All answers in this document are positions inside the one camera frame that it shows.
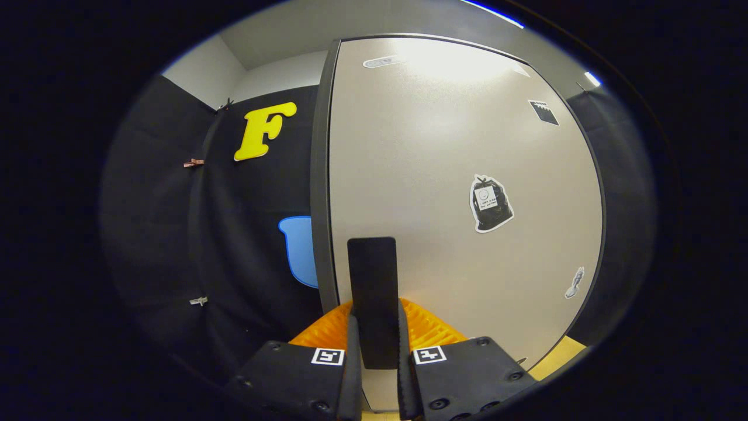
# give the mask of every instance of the gray door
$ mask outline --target gray door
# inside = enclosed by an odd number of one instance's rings
[[[333,86],[340,302],[348,239],[395,237],[401,297],[533,366],[579,312],[601,246],[595,165],[564,102],[518,60],[415,37],[342,42]],[[395,375],[364,370],[373,410],[397,409]]]

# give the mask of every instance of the letter f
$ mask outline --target letter f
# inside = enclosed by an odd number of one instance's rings
[[[279,115],[273,116],[268,121],[270,114],[282,114],[290,117],[296,114],[296,104],[285,103],[248,112],[244,116],[247,121],[247,128],[244,131],[242,146],[234,154],[235,161],[257,158],[268,153],[268,145],[263,144],[265,133],[268,133],[269,140],[275,139],[281,132],[283,123],[283,118]]]

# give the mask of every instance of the black curtain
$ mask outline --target black curtain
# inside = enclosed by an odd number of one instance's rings
[[[211,381],[322,315],[317,290],[290,273],[278,230],[286,216],[309,215],[315,97],[311,86],[216,112],[157,76],[108,153],[99,221],[117,290],[148,336]],[[267,155],[235,162],[245,114],[289,101],[298,111],[266,140]],[[184,168],[191,158],[205,165]],[[208,302],[190,304],[199,297]]]

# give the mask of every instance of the clothespin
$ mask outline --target clothespin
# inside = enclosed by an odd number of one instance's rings
[[[200,304],[200,307],[202,307],[203,304],[207,302],[208,302],[208,297],[195,298],[194,300],[189,301],[190,305],[194,306],[196,304]]]
[[[192,158],[188,163],[184,163],[183,165],[185,166],[185,168],[189,168],[191,166],[201,166],[204,163],[205,160],[196,160],[195,158]]]

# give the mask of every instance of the black trash bag picture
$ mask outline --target black trash bag picture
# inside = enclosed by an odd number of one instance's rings
[[[493,231],[514,217],[504,186],[485,175],[475,175],[470,187],[470,209],[475,218],[475,230],[480,233]]]

